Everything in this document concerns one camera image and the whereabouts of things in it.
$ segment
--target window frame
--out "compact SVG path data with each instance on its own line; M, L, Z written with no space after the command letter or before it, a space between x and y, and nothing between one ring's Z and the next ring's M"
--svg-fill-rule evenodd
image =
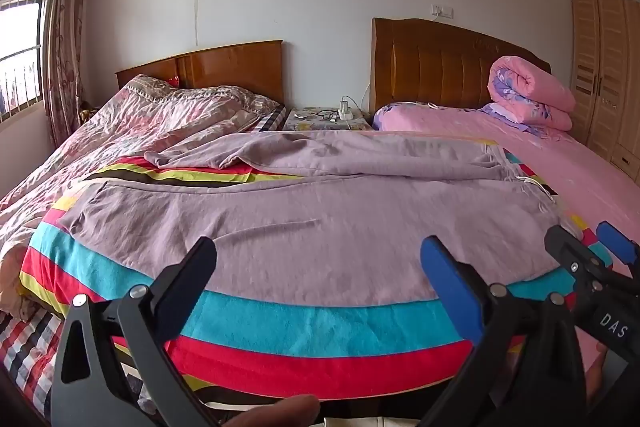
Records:
M23 102L17 105L14 108L8 108L4 112L0 112L0 123L9 120L12 116L24 111L28 107L41 102L43 100L42 95L42 41L44 36L44 19L45 19L45 10L47 9L47 1L48 0L0 0L0 11L10 10L11 8L15 8L18 6L26 6L29 4L38 4L38 19L36 21L36 45L31 46L30 48L12 53L7 55L6 57L0 57L0 62L7 60L9 58L17 57L18 55L22 55L23 53L27 53L33 50L36 50L36 74L38 75L37 82L39 87L40 94L35 98L30 98L26 102Z

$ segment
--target floral comforter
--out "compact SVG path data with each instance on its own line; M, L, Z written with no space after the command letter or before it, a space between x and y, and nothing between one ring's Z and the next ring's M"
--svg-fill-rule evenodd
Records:
M28 318L20 266L31 235L49 207L74 182L127 155L162 152L178 142L202 142L251 126L278 103L240 87L173 89L139 75L0 200L0 310Z

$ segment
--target window pane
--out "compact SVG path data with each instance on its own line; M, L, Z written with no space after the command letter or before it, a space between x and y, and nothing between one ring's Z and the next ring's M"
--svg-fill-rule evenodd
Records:
M0 11L0 58L37 44L39 12L39 3Z
M0 60L0 112L40 96L38 50Z

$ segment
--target floral curtain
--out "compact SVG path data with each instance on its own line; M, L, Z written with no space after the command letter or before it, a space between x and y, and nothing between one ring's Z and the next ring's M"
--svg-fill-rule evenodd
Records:
M44 25L42 87L51 136L56 147L80 125L82 3L47 0Z

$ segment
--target drawer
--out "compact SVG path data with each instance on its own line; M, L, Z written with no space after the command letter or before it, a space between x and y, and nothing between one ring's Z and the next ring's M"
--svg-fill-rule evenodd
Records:
M622 147L622 145L616 144L616 146L613 147L611 163L626 173L632 180L636 179L638 171L640 171L640 158L632 155L628 150Z

